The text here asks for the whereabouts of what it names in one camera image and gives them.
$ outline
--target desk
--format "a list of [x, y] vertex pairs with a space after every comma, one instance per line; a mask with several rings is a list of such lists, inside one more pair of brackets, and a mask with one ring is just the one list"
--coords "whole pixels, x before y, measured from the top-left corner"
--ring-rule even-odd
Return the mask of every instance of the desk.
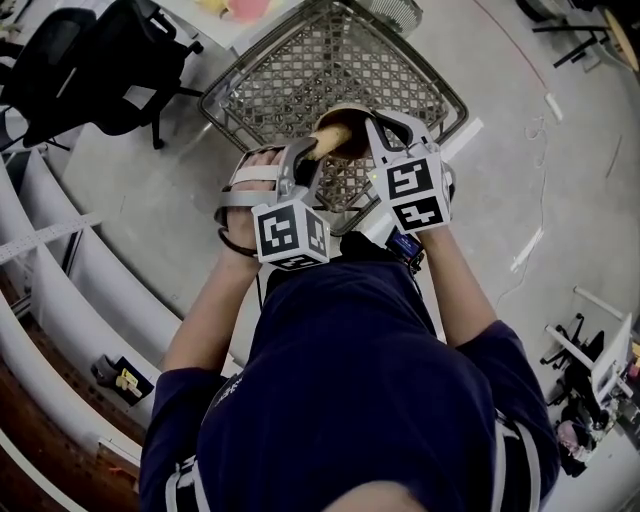
[[609, 28], [611, 28], [611, 32], [613, 33], [613, 37], [617, 41], [617, 46], [619, 46], [620, 52], [625, 56], [631, 69], [636, 73], [640, 71], [640, 66], [638, 65], [638, 57], [636, 56], [636, 52], [629, 40], [629, 35], [627, 31], [631, 28], [628, 27], [627, 30], [622, 27], [618, 18], [614, 16], [614, 14], [609, 9], [604, 10], [604, 17], [607, 20], [607, 24]]
[[239, 53], [244, 52], [246, 47], [250, 46], [251, 41], [289, 9], [301, 2], [302, 0], [284, 0], [282, 5], [271, 10], [259, 21], [239, 23], [220, 19], [219, 15], [212, 13], [195, 0], [155, 0], [160, 8], [193, 26], [224, 49], [240, 44], [242, 47], [237, 50]]

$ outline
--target navy blue t-shirt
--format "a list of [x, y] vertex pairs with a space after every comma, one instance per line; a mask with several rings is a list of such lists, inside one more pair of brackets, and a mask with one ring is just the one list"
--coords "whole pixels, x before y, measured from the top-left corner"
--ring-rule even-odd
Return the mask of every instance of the navy blue t-shirt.
[[264, 304], [245, 370], [214, 406], [218, 373], [158, 380], [142, 509], [165, 510], [167, 478], [196, 454], [218, 512], [321, 511], [379, 480], [405, 485], [430, 512], [488, 510], [496, 408], [531, 431], [546, 496], [557, 445], [515, 333], [496, 322], [453, 349], [430, 331], [401, 264], [331, 263], [284, 282]]

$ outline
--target black office chair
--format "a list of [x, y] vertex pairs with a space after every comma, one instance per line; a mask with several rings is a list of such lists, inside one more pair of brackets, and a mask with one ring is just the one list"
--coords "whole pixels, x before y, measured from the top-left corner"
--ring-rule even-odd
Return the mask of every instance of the black office chair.
[[[23, 144], [35, 146], [85, 123], [107, 135], [151, 124], [160, 149], [162, 109], [176, 94], [201, 95], [181, 87], [180, 75], [202, 45], [181, 45], [163, 26], [145, 18], [136, 0], [116, 0], [97, 21], [83, 9], [52, 13], [18, 56], [0, 95], [0, 103], [29, 123]], [[132, 86], [155, 91], [143, 108], [124, 98]]]
[[[580, 333], [580, 328], [582, 327], [584, 317], [582, 315], [578, 315], [578, 318], [580, 320], [580, 323], [578, 325], [578, 329], [576, 330], [576, 334], [571, 341], [589, 359], [591, 359], [591, 361], [595, 362], [604, 350], [604, 331], [599, 331], [593, 337], [591, 342], [585, 341], [584, 343], [580, 343], [580, 341], [578, 340], [578, 335]], [[541, 360], [541, 363], [550, 364], [551, 362], [553, 362], [556, 356], [547, 361]], [[606, 411], [600, 409], [600, 405], [598, 404], [598, 401], [593, 394], [589, 370], [580, 361], [574, 359], [574, 357], [568, 351], [566, 356], [568, 357], [569, 365], [564, 372], [564, 376], [556, 381], [560, 388], [560, 392], [553, 399], [551, 399], [547, 403], [547, 405], [560, 405], [562, 402], [564, 402], [564, 400], [571, 396], [573, 391], [575, 391], [580, 397], [584, 408], [591, 416], [594, 426], [596, 428], [604, 428], [609, 421], [609, 414]]]

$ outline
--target wrist strap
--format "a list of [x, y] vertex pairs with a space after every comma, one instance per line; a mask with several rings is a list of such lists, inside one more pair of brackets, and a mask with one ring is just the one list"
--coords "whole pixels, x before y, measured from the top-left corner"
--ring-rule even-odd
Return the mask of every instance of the wrist strap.
[[226, 245], [229, 249], [231, 249], [233, 252], [237, 252], [238, 254], [242, 254], [247, 258], [255, 258], [258, 255], [258, 251], [254, 249], [247, 249], [246, 247], [240, 247], [239, 245], [234, 244], [231, 240], [227, 238], [226, 233], [228, 232], [229, 232], [228, 229], [220, 228], [218, 230], [218, 236], [220, 237], [220, 240], [222, 240], [224, 245]]

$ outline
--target wooden handle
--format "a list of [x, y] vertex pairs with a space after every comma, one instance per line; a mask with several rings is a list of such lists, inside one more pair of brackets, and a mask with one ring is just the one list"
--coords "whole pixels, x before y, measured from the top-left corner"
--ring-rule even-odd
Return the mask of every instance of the wooden handle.
[[311, 134], [318, 139], [318, 145], [307, 155], [308, 160], [320, 160], [334, 149], [351, 140], [351, 129], [342, 123], [331, 124]]

